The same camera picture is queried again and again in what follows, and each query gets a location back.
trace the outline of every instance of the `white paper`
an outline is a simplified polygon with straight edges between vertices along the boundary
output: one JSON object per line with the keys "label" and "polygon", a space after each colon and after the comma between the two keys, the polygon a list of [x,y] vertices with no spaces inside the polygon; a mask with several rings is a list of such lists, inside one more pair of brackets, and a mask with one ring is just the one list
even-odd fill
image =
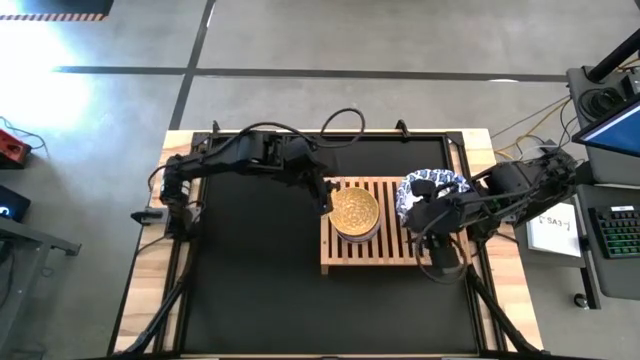
{"label": "white paper", "polygon": [[574,206],[557,204],[527,223],[529,248],[580,257]]}

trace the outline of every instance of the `computer monitor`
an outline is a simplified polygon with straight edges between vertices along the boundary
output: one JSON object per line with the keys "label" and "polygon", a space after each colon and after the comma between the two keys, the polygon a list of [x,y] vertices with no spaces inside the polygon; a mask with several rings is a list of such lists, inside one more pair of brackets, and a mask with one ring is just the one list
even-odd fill
{"label": "computer monitor", "polygon": [[572,141],[613,152],[640,157],[640,96],[594,121]]}

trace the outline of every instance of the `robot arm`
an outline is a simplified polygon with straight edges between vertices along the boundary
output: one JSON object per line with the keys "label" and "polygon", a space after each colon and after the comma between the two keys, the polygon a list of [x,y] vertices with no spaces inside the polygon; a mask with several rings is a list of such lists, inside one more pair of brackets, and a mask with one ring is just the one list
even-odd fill
{"label": "robot arm", "polygon": [[[459,265],[450,233],[466,228],[469,240],[483,244],[504,218],[515,217],[517,225],[541,214],[575,192],[575,165],[569,155],[553,150],[534,160],[492,166],[469,180],[467,192],[457,192],[454,183],[416,186],[431,191],[420,194],[405,226],[419,234],[413,241],[427,247],[433,265],[446,273]],[[437,197],[444,188],[450,192]]]}
{"label": "robot arm", "polygon": [[330,149],[319,148],[303,137],[276,132],[247,132],[203,153],[174,155],[165,165],[160,191],[160,201],[171,215],[168,232],[181,236],[192,221],[186,211],[191,180],[224,172],[267,176],[309,189],[322,215],[333,209],[329,196],[333,184],[324,177],[335,171],[335,155]]}

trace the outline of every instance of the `black stand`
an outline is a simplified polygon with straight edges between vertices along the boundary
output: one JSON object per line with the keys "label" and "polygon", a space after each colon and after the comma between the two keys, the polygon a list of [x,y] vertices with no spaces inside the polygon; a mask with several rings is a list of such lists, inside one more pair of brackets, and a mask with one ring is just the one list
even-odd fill
{"label": "black stand", "polygon": [[600,295],[598,295],[598,287],[596,286],[596,273],[591,265],[591,247],[586,237],[580,238],[580,249],[582,250],[582,258],[584,259],[584,267],[580,268],[582,275],[582,284],[584,285],[584,294],[575,294],[573,302],[577,307],[585,310],[600,310]]}

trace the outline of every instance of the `red device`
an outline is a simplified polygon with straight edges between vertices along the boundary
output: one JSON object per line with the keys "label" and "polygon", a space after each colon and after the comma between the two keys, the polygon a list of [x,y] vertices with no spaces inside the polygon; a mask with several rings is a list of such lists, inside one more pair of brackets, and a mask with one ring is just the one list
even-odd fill
{"label": "red device", "polygon": [[0,129],[0,169],[24,169],[31,146]]}

